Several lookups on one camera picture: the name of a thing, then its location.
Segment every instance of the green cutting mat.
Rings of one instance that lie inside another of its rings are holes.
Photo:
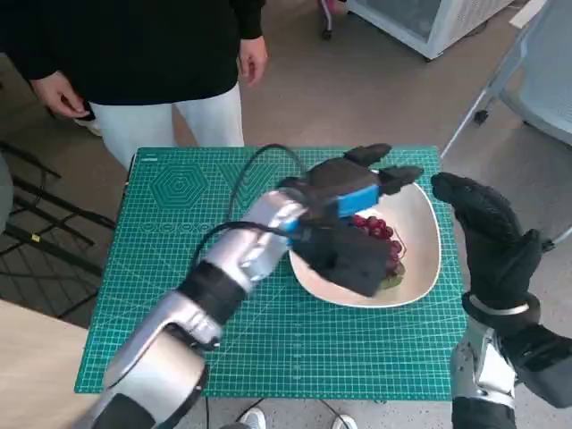
[[[200,237],[223,220],[231,186],[252,148],[141,149],[75,390],[102,389],[105,368],[166,290],[184,278]],[[307,165],[342,149],[302,149]],[[417,164],[428,195],[439,171],[432,147],[394,149],[380,165]],[[253,165],[236,216],[281,178],[298,173],[280,152]],[[354,400],[448,400],[449,355],[465,328],[462,279],[449,208],[433,199],[442,237],[434,290],[405,307],[355,309],[313,298],[284,258],[226,326],[208,356],[209,396]]]

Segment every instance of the white sneaker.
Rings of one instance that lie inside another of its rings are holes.
[[[351,418],[350,416],[346,416],[345,414],[341,415],[341,420],[339,417],[336,417],[335,421],[333,422],[332,429],[348,429],[348,428],[358,429],[358,424],[353,418]]]
[[[101,137],[101,128],[97,123],[97,119],[93,121],[82,121],[81,119],[74,119],[75,123],[77,123],[80,127],[85,127],[91,132],[94,136]]]
[[[260,408],[251,408],[244,416],[240,418],[240,422],[250,429],[266,429],[265,413]]]

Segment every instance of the white pants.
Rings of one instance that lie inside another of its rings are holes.
[[[96,105],[90,103],[105,146],[125,168],[140,147],[174,147],[172,104]],[[217,97],[174,103],[195,140],[204,147],[242,147],[242,111],[237,85]]]

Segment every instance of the robotic hand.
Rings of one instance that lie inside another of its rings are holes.
[[[77,427],[175,427],[206,384],[202,350],[219,346],[223,326],[289,248],[325,279],[373,295],[385,278],[389,245],[338,220],[421,175],[417,167],[370,171],[390,150],[357,147],[264,194],[123,344],[105,373],[104,392]]]
[[[542,258],[538,231],[523,234],[509,202],[475,181],[440,173],[433,194],[452,205],[467,242],[467,330],[450,361],[453,426],[515,429],[515,383],[552,406],[572,405],[572,340],[539,325],[528,292]]]

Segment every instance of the white bowl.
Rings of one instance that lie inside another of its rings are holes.
[[[441,270],[441,237],[433,206],[425,192],[414,183],[395,195],[380,198],[377,206],[359,215],[383,218],[405,243],[407,252],[401,259],[406,269],[403,282],[395,288],[381,290],[374,297],[363,297],[324,280],[290,252],[292,269],[304,289],[340,306],[372,308],[404,306],[429,293]]]

